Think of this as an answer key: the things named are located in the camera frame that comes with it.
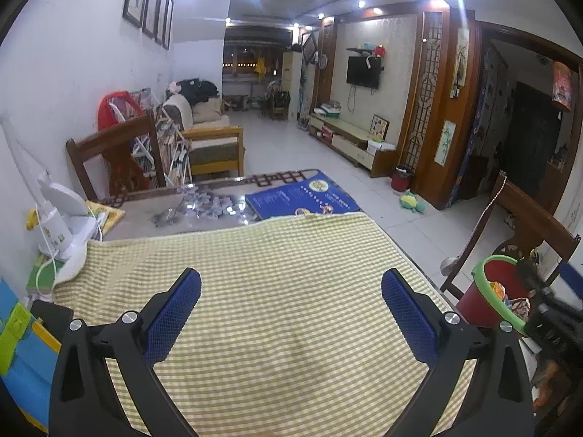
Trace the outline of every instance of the checkered tablecloth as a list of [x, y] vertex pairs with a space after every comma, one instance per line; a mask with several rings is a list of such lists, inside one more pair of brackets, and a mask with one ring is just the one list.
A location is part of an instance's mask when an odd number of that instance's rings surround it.
[[[383, 301], [384, 271], [396, 267], [449, 309], [363, 213], [91, 242], [85, 267], [56, 289], [56, 301], [89, 324], [113, 322], [186, 267], [199, 271], [202, 295], [154, 370], [203, 437], [383, 435], [427, 372]], [[473, 365], [435, 432], [453, 422]], [[130, 422], [145, 431], [119, 370], [110, 369]]]

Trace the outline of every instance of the yellow book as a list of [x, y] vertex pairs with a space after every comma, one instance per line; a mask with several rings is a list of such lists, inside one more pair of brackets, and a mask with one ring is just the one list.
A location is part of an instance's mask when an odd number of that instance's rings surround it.
[[102, 212], [107, 212], [106, 223], [101, 227], [101, 231], [104, 235], [116, 226], [125, 215], [125, 211], [120, 210], [119, 208], [108, 207], [107, 205], [101, 205], [97, 202], [91, 202], [90, 200], [86, 200], [85, 203], [96, 217]]

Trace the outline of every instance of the green plush toy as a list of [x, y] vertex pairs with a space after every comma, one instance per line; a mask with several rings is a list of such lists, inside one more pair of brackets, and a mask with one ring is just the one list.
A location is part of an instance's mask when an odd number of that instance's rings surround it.
[[419, 202], [409, 189], [401, 197], [400, 204], [401, 207], [407, 208], [408, 210], [416, 210], [421, 214], [425, 212], [425, 204]]

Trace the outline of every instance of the chair backrest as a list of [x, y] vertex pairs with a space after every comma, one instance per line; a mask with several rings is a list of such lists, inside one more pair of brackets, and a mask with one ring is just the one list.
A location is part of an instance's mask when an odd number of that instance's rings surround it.
[[[514, 235], [496, 248], [496, 253], [512, 256], [516, 259], [528, 257], [532, 249], [546, 241], [559, 254], [562, 260], [568, 261], [581, 241], [579, 235], [573, 237], [559, 220], [538, 205], [529, 195], [517, 188], [512, 182], [508, 180], [504, 182], [505, 178], [506, 173], [500, 171], [490, 199], [494, 199], [502, 185], [504, 188], [478, 223], [466, 249], [445, 280], [445, 283], [441, 286], [441, 291], [450, 291], [457, 299], [461, 299], [463, 293], [453, 284], [453, 280], [467, 261], [474, 246], [476, 246], [496, 203], [507, 208], [516, 216]], [[550, 285], [556, 279], [559, 275], [559, 269], [560, 265], [550, 275], [547, 284]]]
[[[85, 195], [89, 200], [97, 201], [98, 199], [84, 163], [104, 152], [111, 152], [115, 148], [124, 150], [124, 144], [129, 144], [132, 139], [144, 134], [150, 135], [150, 145], [152, 147], [152, 157], [154, 159], [158, 185], [165, 187], [164, 167], [160, 157], [156, 124], [150, 111], [127, 122], [98, 131], [87, 138], [81, 139], [81, 141], [75, 141], [71, 138], [66, 142], [67, 152], [69, 153], [77, 177], [81, 182], [81, 187], [83, 187]], [[130, 152], [127, 153], [127, 156], [132, 160]]]

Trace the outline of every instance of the metal screw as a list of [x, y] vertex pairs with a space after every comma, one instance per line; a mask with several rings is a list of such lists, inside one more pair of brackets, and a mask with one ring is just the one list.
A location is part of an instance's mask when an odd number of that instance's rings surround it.
[[81, 325], [83, 325], [83, 322], [81, 322], [79, 319], [75, 319], [69, 324], [69, 329], [75, 331], [80, 329]]
[[129, 311], [122, 316], [121, 321], [123, 323], [134, 323], [137, 318], [138, 314], [136, 314], [134, 311]]
[[503, 320], [500, 322], [500, 330], [506, 333], [512, 332], [512, 324]]
[[455, 312], [445, 312], [445, 321], [451, 325], [459, 324], [459, 315]]

